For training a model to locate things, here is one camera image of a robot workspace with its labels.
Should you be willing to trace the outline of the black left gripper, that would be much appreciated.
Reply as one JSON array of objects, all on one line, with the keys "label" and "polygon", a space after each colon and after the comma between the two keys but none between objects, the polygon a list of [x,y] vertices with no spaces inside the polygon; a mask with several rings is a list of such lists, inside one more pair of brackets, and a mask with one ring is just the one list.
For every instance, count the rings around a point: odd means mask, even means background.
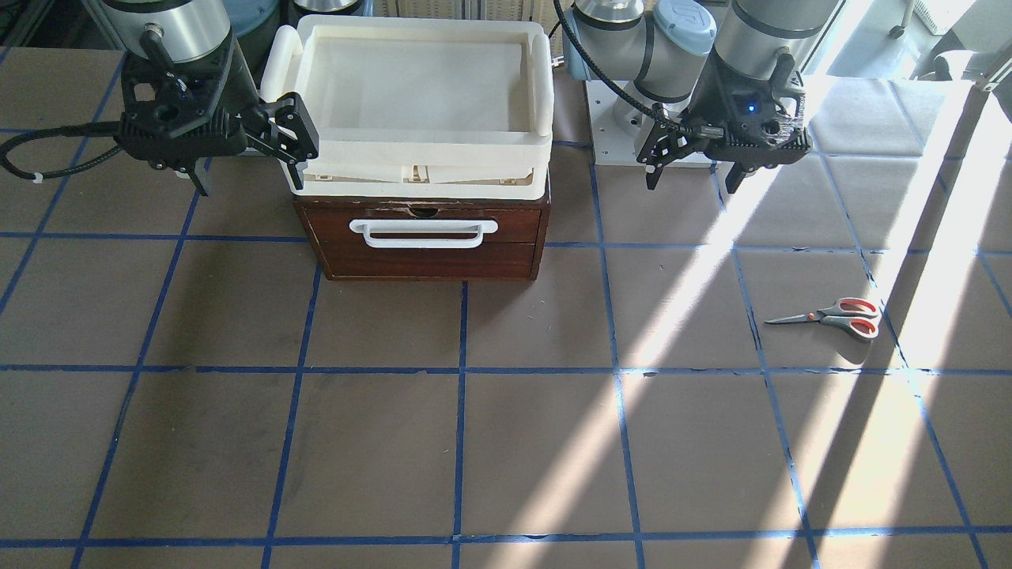
[{"label": "black left gripper", "polygon": [[734,162],[724,176],[727,194],[736,194],[754,167],[794,164],[810,151],[803,125],[806,94],[794,54],[780,47],[773,55],[767,79],[749,77],[716,53],[709,55],[682,118],[697,132],[718,127],[722,133],[713,139],[699,133],[686,137],[671,127],[651,126],[636,153],[647,190],[655,190],[668,164],[693,151]]}]

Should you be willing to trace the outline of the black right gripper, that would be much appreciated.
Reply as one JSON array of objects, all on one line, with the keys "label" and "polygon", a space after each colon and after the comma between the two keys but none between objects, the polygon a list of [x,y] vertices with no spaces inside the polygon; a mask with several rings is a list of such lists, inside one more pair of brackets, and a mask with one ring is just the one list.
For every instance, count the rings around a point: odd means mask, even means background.
[{"label": "black right gripper", "polygon": [[154,167],[189,170],[209,197],[207,157],[235,156],[247,145],[288,169],[297,190],[300,165],[319,155],[319,134],[297,92],[261,102],[234,32],[209,54],[173,62],[166,32],[144,30],[141,53],[129,54],[122,75],[124,109],[115,140],[123,151]]}]

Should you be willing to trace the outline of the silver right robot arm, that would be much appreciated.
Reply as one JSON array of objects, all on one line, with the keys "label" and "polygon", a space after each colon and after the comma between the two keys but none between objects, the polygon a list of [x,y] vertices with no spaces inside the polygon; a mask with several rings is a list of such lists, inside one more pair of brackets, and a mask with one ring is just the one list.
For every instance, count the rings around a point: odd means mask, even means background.
[{"label": "silver right robot arm", "polygon": [[200,161],[253,149],[288,168],[303,188],[319,136],[300,94],[263,100],[221,1],[105,1],[126,47],[124,109],[116,141],[154,169],[210,181]]}]

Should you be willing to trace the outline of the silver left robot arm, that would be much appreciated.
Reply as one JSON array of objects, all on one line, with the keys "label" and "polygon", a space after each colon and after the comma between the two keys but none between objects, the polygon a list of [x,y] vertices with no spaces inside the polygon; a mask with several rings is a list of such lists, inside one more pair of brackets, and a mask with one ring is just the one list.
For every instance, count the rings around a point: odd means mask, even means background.
[{"label": "silver left robot arm", "polygon": [[697,1],[553,7],[572,76],[603,83],[637,121],[650,190],[695,153],[731,165],[733,194],[757,170],[810,151],[802,69],[839,2],[730,1],[720,19]]}]

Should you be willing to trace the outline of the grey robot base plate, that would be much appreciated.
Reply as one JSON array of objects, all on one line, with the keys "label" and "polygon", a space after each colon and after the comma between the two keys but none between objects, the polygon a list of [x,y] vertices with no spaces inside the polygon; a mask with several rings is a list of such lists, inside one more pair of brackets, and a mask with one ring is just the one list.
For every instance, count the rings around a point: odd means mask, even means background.
[{"label": "grey robot base plate", "polygon": [[617,97],[602,81],[585,83],[595,163],[639,166],[636,161],[647,130],[642,113]]}]

